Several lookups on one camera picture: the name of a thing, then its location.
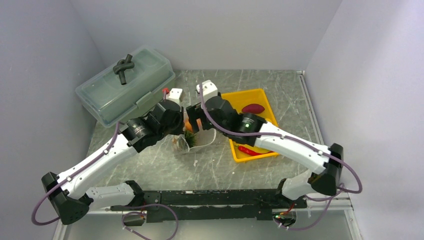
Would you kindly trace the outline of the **purple toy sweet potato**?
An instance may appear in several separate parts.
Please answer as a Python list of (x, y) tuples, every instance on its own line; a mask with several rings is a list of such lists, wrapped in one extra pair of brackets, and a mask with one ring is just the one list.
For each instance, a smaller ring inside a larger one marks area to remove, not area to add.
[(250, 113), (250, 114), (261, 114), (265, 111), (265, 107), (258, 104), (258, 103), (251, 103), (246, 105), (241, 110), (243, 113)]

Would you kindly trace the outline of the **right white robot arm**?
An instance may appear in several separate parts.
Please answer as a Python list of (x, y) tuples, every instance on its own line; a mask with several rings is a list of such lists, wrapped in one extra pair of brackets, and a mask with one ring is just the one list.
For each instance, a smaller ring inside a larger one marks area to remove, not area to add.
[(214, 96), (205, 103), (186, 109), (194, 132), (201, 124), (204, 130), (217, 130), (233, 142), (278, 153), (308, 169), (292, 178), (280, 181), (276, 203), (289, 207), (296, 199), (309, 193), (335, 196), (340, 191), (344, 148), (306, 141), (275, 126), (252, 111), (238, 113), (228, 100)]

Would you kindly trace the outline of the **clear zip top bag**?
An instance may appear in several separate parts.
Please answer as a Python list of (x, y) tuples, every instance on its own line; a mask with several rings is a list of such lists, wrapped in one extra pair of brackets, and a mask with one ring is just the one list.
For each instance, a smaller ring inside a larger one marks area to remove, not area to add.
[(215, 129), (200, 130), (193, 133), (185, 130), (183, 134), (173, 136), (172, 146), (176, 154), (191, 154), (211, 146), (217, 137)]

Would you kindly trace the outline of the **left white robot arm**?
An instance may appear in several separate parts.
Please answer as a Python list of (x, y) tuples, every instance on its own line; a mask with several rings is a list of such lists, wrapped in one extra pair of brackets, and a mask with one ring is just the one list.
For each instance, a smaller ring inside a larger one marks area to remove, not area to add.
[(117, 124), (112, 138), (82, 162), (59, 174), (45, 174), (41, 181), (59, 220), (70, 225), (88, 212), (105, 207), (139, 209), (145, 203), (145, 193), (134, 180), (115, 186), (95, 184), (121, 161), (154, 146), (167, 135), (182, 134), (183, 111), (180, 101), (162, 99), (146, 115)]

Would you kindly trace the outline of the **toy pineapple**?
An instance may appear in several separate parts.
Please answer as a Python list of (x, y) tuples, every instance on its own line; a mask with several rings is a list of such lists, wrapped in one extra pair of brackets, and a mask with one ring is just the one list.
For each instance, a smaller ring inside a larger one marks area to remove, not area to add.
[(185, 130), (183, 136), (189, 148), (193, 148), (197, 144), (197, 136), (195, 133)]

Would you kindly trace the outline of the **toy peach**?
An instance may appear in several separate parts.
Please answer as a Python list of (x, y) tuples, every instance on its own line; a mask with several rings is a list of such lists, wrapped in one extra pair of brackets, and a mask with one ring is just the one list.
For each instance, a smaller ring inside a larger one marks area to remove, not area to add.
[[(198, 126), (198, 128), (200, 129), (201, 127), (202, 127), (202, 122), (201, 122), (201, 120), (200, 119), (197, 119), (196, 120), (196, 122), (197, 122), (197, 126)], [(193, 127), (192, 127), (192, 125), (190, 124), (190, 122), (189, 122), (189, 120), (188, 119), (185, 119), (184, 120), (184, 126), (185, 126), (185, 130), (186, 131), (189, 131), (189, 132), (191, 132), (191, 133), (194, 133), (195, 131), (193, 130)]]

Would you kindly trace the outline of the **yellow plastic tray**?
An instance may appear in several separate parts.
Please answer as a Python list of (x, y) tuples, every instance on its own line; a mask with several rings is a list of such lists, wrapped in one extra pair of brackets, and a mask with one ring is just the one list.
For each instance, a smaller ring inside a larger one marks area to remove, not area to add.
[[(265, 111), (261, 114), (258, 114), (260, 117), (266, 119), (268, 122), (272, 123), (275, 126), (278, 126), (278, 122), (274, 116), (273, 110), (271, 108), (271, 105), (268, 101), (268, 98), (265, 94), (265, 91), (261, 88), (251, 89), (251, 90), (243, 90), (243, 91), (236, 91), (236, 92), (229, 92), (229, 93), (223, 93), (221, 97), (227, 101), (230, 102), (231, 106), (236, 109), (238, 113), (242, 112), (242, 108), (249, 105), (249, 104), (260, 104), (265, 108)], [(279, 156), (276, 152), (271, 152), (268, 154), (258, 155), (258, 156), (249, 156), (247, 154), (244, 154), (243, 152), (240, 152), (237, 149), (237, 146), (242, 145), (244, 147), (247, 147), (249, 149), (254, 150), (255, 152), (259, 153), (267, 153), (270, 150), (266, 150), (264, 148), (260, 147), (253, 147), (246, 144), (239, 144), (236, 143), (233, 140), (229, 140), (229, 145), (231, 149), (231, 153), (233, 156), (233, 159), (236, 163), (245, 163), (249, 161), (259, 160), (263, 158), (268, 157), (277, 157)]]

